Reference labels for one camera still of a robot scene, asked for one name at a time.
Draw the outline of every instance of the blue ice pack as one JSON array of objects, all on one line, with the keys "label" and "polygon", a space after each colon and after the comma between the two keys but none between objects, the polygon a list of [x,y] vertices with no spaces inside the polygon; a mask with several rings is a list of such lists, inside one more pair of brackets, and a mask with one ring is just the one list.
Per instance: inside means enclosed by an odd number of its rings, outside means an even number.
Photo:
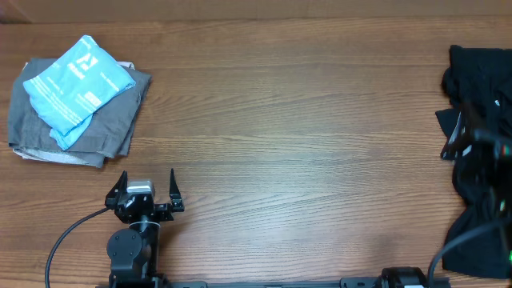
[{"label": "blue ice pack", "polygon": [[73,145],[92,114],[135,81],[91,36],[83,36],[52,66],[23,83],[30,104],[63,149]]}]

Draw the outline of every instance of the wood grain surface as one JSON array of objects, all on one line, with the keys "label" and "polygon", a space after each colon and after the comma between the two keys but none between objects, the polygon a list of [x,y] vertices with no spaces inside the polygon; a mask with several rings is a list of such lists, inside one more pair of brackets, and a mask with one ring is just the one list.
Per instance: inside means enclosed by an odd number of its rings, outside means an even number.
[{"label": "wood grain surface", "polygon": [[[101,170],[20,159],[6,143],[13,81],[84,34],[154,76],[130,155]],[[123,170],[165,201],[171,167],[186,212],[163,225],[159,268],[174,281],[426,270],[464,209],[434,116],[449,107],[450,44],[511,48],[512,18],[0,26],[0,287],[43,287],[58,236]],[[108,213],[71,233],[52,287],[106,283],[106,242],[123,227]]]},{"label": "wood grain surface", "polygon": [[507,0],[1,0],[0,5],[2,2],[11,7],[6,10],[7,18],[39,24],[512,14],[512,2]]}]

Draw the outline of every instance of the folded cloth stack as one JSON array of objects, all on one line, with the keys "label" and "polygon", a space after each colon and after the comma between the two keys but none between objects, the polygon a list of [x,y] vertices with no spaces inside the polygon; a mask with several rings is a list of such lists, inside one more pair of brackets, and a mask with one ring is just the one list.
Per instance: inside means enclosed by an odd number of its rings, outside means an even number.
[{"label": "folded cloth stack", "polygon": [[89,36],[59,59],[31,59],[13,85],[9,146],[27,159],[98,168],[128,155],[151,76],[119,64]]},{"label": "folded cloth stack", "polygon": [[[451,66],[444,74],[442,87],[450,103],[458,108],[472,102],[489,130],[512,137],[512,50],[450,48]],[[436,112],[442,131],[449,138],[457,124],[458,110]],[[466,210],[455,221],[446,242],[494,218],[490,182],[466,176],[468,170],[483,165],[481,147],[457,156],[453,184],[466,203]],[[443,268],[471,276],[510,278],[512,266],[498,230],[473,238],[442,258]]]}]

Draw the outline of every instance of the white label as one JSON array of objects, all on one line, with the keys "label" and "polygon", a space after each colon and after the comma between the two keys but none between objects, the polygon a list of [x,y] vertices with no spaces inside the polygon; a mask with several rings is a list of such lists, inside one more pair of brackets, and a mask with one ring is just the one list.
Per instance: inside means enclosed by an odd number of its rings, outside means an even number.
[{"label": "white label", "polygon": [[87,41],[86,41],[86,40],[84,40],[83,38],[80,38],[80,42],[81,42],[83,45],[85,45],[85,46],[87,47],[87,49],[90,49],[90,44],[89,44],[89,43],[87,43]]},{"label": "white label", "polygon": [[61,87],[59,87],[52,78],[46,77],[46,80],[62,95]]},{"label": "white label", "polygon": [[110,79],[108,79],[108,77],[107,77],[103,72],[100,72],[99,74],[100,74],[100,76],[102,76],[102,77],[103,77],[103,79],[105,79],[105,81],[106,81],[107,83],[109,83],[109,85],[110,85],[110,86],[111,86],[111,87],[112,87],[116,92],[119,92],[119,88],[118,88],[118,87],[117,87],[117,86],[116,86],[116,85],[115,85],[115,84],[114,84]]},{"label": "white label", "polygon": [[80,80],[83,80],[86,77],[82,72],[78,71],[77,67],[73,63],[69,63],[67,66],[70,68],[73,74],[80,78]]},{"label": "white label", "polygon": [[98,63],[98,60],[96,59],[95,56],[92,56],[91,58],[91,55],[90,53],[87,53],[84,57],[80,58],[79,60],[77,60],[77,64],[80,64],[80,67],[84,70],[84,71],[87,71],[89,68],[91,68],[92,66],[94,66],[94,64]]},{"label": "white label", "polygon": [[462,156],[466,156],[466,154],[468,154],[469,152],[471,152],[471,145],[469,145],[467,148],[464,149],[464,151],[462,152]]},{"label": "white label", "polygon": [[83,95],[87,100],[89,100],[90,104],[94,105],[94,107],[98,107],[102,104],[102,102],[94,95],[92,92],[87,92],[85,95]]}]

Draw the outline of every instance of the wire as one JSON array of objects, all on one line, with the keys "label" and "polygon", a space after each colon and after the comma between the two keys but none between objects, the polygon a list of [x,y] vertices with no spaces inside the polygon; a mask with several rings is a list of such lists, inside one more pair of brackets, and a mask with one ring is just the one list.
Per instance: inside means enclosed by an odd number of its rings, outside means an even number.
[{"label": "wire", "polygon": [[504,226],[508,223],[512,222],[512,218],[502,218],[499,220],[494,220],[492,222],[488,222],[487,224],[480,225],[472,230],[469,230],[463,234],[460,234],[452,241],[448,242],[444,247],[435,255],[434,258],[432,258],[432,262],[430,262],[429,265],[429,273],[427,277],[429,288],[434,288],[434,269],[435,266],[438,264],[439,260],[441,260],[442,256],[455,248],[456,246],[471,240],[472,238],[475,238],[481,234],[484,234],[485,232],[492,231],[496,228],[499,228],[500,226]]},{"label": "wire", "polygon": [[61,237],[56,241],[54,248],[52,248],[50,255],[48,256],[48,260],[46,261],[46,268],[45,268],[45,285],[46,288],[50,288],[50,265],[51,265],[51,259],[53,259],[55,255],[55,251],[57,251],[58,246],[61,244],[62,240],[78,225],[84,223],[85,221],[91,219],[94,216],[98,216],[101,213],[105,213],[109,210],[109,208],[103,208],[100,211],[94,212],[89,216],[86,216],[80,220],[78,220],[75,224],[73,224],[70,228],[68,228],[64,233],[62,233]]}]

